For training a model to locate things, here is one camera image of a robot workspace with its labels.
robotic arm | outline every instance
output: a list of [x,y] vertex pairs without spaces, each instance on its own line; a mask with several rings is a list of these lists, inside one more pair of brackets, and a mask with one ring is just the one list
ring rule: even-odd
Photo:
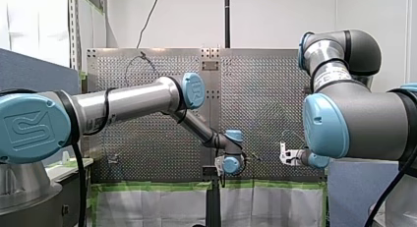
[[224,156],[215,160],[219,172],[236,175],[244,168],[242,154],[242,133],[237,130],[227,130],[225,134],[218,133],[206,126],[199,118],[187,111],[177,111],[171,114],[178,124],[194,134],[205,147],[224,149]]
[[416,145],[414,88],[382,93],[367,88],[381,66],[381,51],[372,37],[359,30],[307,33],[299,54],[314,93],[303,107],[312,152],[333,158],[409,157]]
[[199,75],[162,77],[140,85],[70,96],[64,91],[37,94],[13,93],[0,97],[0,162],[25,164],[40,161],[60,148],[93,135],[106,125],[154,112],[171,114],[207,147],[225,149],[224,171],[239,170],[242,147],[233,138],[215,133],[187,109],[205,100],[205,85]]

pegboard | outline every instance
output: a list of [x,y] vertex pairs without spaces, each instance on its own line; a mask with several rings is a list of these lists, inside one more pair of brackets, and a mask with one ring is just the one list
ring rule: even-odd
[[[142,52],[151,63],[138,57]],[[288,148],[303,145],[302,90],[308,77],[296,67],[296,50],[91,49],[88,60],[90,91],[199,73],[207,99],[194,113],[215,130],[242,130],[245,151],[260,158],[248,165],[243,178],[320,181],[324,176],[279,161],[279,141]],[[202,165],[213,163],[211,151],[160,113],[111,125],[90,143],[95,183],[201,181]]]
[[243,178],[318,181],[324,172],[283,165],[279,143],[304,145],[303,89],[309,77],[297,67],[296,50],[222,49],[220,128],[240,129],[254,158]]
[[[149,61],[138,57],[143,53]],[[200,49],[90,49],[88,59],[92,91],[150,84],[162,76],[198,72],[201,64]],[[155,113],[111,125],[95,142],[95,183],[202,180],[201,143],[169,115]]]

white wall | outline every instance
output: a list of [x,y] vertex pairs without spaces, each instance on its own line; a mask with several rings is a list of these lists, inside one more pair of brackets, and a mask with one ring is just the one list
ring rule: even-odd
[[373,91],[386,91],[407,81],[409,0],[337,0],[336,29],[357,28],[380,45],[383,64]]
[[335,27],[335,0],[231,0],[231,45],[297,48],[306,31]]
[[[153,1],[107,0],[109,47],[136,47]],[[224,0],[159,0],[141,47],[224,46],[223,4]],[[230,0],[230,4],[232,47],[296,48],[305,31],[335,27],[335,0]]]

metal frame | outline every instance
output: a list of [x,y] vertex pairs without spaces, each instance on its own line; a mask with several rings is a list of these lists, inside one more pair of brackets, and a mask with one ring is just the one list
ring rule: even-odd
[[70,63],[72,69],[79,71],[81,69],[81,42],[78,0],[69,0],[68,5],[70,16]]

black joint ring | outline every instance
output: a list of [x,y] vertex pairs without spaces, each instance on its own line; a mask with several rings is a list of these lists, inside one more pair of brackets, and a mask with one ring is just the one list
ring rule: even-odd
[[179,83],[177,83],[177,81],[174,78],[172,78],[172,77],[167,77],[167,78],[171,79],[171,81],[174,82],[175,86],[177,87],[178,94],[180,96],[180,101],[178,102],[178,107],[175,111],[179,111],[179,110],[181,110],[181,107],[184,104],[184,95],[182,93],[182,87],[180,86]]
[[54,93],[61,100],[62,105],[64,106],[64,109],[67,112],[68,117],[70,118],[70,122],[71,122],[71,135],[64,146],[77,143],[80,140],[80,128],[79,128],[77,114],[74,109],[74,106],[71,103],[71,100],[68,97],[68,95],[64,93],[63,91],[54,91]]
[[[398,159],[398,168],[401,169],[413,150],[416,149],[417,145],[417,138],[415,137],[415,134],[417,133],[417,97],[413,92],[404,88],[396,88],[390,90],[389,92],[397,94],[398,97],[402,100],[408,119],[407,143],[405,145],[404,151],[401,154],[401,157]],[[417,172],[412,167],[406,171],[406,174],[417,177]]]
[[346,49],[344,50],[344,60],[346,60],[346,62],[349,62],[350,54],[352,52],[352,36],[350,35],[350,30],[344,31],[344,40],[346,42]]

